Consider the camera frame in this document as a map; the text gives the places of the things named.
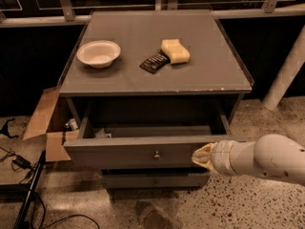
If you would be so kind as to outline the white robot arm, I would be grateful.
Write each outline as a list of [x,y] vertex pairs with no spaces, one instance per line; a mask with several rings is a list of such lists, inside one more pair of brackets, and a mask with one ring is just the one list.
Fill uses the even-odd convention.
[[[263,99],[275,109],[305,63],[305,27]],[[305,185],[304,147],[283,135],[264,135],[256,142],[221,140],[193,152],[192,162],[223,176],[252,176]]]

